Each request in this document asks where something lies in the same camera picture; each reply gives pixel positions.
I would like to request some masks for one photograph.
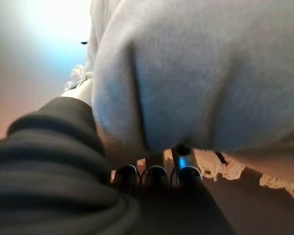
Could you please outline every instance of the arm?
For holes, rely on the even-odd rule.
[[[105,185],[91,107],[59,97],[0,141],[0,235],[126,233],[138,205]]]

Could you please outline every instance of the white fleece blanket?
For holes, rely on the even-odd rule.
[[[86,72],[114,165],[184,143],[230,156],[198,152],[204,176],[248,166],[294,196],[294,0],[93,0],[91,16]]]

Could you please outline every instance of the bright light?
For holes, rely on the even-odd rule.
[[[59,43],[87,41],[91,0],[26,0],[26,23],[39,37]]]

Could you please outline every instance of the white wall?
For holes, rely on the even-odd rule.
[[[85,64],[90,0],[0,0],[0,138]]]

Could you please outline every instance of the brown floor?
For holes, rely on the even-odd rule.
[[[138,165],[142,172],[144,166]],[[173,168],[166,160],[167,174]],[[246,168],[238,180],[204,178],[237,235],[294,235],[294,198],[282,189],[259,186],[261,174]]]

